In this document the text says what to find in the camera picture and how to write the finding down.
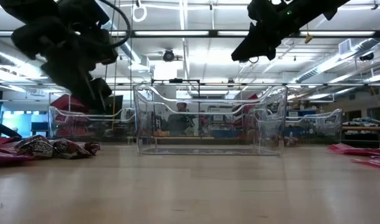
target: red object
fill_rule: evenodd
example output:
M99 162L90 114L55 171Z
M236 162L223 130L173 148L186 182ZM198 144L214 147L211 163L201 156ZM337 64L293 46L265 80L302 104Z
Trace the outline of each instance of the red object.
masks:
M88 108L86 108L81 102L71 96L69 100L69 95L64 94L58 99L56 99L51 106L54 106L58 110L69 110L69 103L71 102L70 111L88 113ZM87 118L84 117L73 117L73 116L64 116L58 114L55 118L55 123L59 125L58 130L56 131L56 136L60 138L69 138L72 136L75 137L85 137L93 136L95 133L87 131Z
M351 161L380 168L380 158L367 159L367 160L365 160L365 159L352 159Z
M0 137L0 144L14 142L14 141L18 141L18 140L20 140L20 138L18 138L18 137L11 137L11 138Z
M64 94L60 96L59 98L57 98L55 101L53 101L53 103L51 103L50 105L54 106L55 108L59 110L68 111L70 107L69 97L70 97L69 95ZM71 96L71 111L87 113L89 109L86 108L79 100Z
M6 164L10 162L23 162L32 159L31 156L17 155L17 151L15 149L15 146L18 143L17 140L19 139L16 137L0 137L0 164Z
M330 152L352 156L380 156L379 149L355 148L346 144L333 144L327 149Z

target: ceiling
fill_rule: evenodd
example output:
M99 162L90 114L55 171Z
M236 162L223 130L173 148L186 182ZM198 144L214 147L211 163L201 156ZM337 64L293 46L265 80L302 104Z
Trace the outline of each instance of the ceiling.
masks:
M147 10L147 16L141 22L132 21L133 30L246 30L251 20L248 18L246 5L250 0L187 0L187 18L181 22L180 3L182 0L142 0L141 3ZM111 1L131 19L133 1L116 0ZM212 2L215 7L209 10ZM352 0L345 7L338 11L331 20L326 21L323 16L311 21L308 27L310 30L380 30L380 7L371 10L374 1ZM115 27L119 30L126 30L123 19L117 14L113 16L112 10L105 6L110 18L113 19ZM141 9L136 10L136 17L142 16ZM5 13L0 8L0 30L14 30L22 24ZM235 78L236 82L288 82L288 76L296 77L301 71L319 64L321 60L330 57L338 51L338 44L344 39L313 39L308 44L303 39L285 39L277 49L277 58L271 62L265 57L261 57L255 65L247 63L240 65L231 60L232 51L240 44L240 38L188 38L185 44L188 46L189 73L188 78L200 79L203 82L226 82L228 78ZM7 54L14 54L25 63L38 67L41 60L36 62L28 61L22 54L14 50L14 46L9 38L0 38ZM144 55L150 59L151 65L157 65L163 61L161 52L172 49L174 54L180 58L184 55L182 38L147 38L131 39L128 42L131 49L137 55ZM380 46L374 49L375 60L380 60ZM183 61L173 62L178 69L178 77L185 78ZM107 82L132 82L138 83L150 79L148 72L137 72L129 68L130 63L126 57L118 60L115 65L98 65L92 72L95 77L107 77ZM341 65L335 66L327 71L332 75L329 78L338 77L355 70L353 58L345 61ZM328 82L324 78L319 82Z

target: wooden floor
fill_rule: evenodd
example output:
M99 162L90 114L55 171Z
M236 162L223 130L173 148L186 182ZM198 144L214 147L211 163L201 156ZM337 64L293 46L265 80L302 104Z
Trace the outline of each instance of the wooden floor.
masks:
M282 157L138 156L0 168L0 223L380 223L380 169L323 147Z

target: metal pole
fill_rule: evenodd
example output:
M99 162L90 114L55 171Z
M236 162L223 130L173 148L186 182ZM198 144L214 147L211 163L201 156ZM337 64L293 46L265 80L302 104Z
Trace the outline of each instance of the metal pole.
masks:
M68 95L68 111L71 111L71 94Z
M47 129L49 130L49 134L46 134L46 137L49 138L52 135L52 117L50 115L50 105L52 104L52 94L49 93L49 105L47 106L47 120L49 125L47 125Z

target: person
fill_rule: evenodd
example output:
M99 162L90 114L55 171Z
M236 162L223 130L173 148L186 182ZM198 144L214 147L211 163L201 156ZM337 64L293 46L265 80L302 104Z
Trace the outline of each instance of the person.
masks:
M178 112L186 112L187 103L179 102L176 104ZM185 114L171 114L168 117L168 131L170 136L185 135L184 131L187 128L193 127L193 122L190 116Z

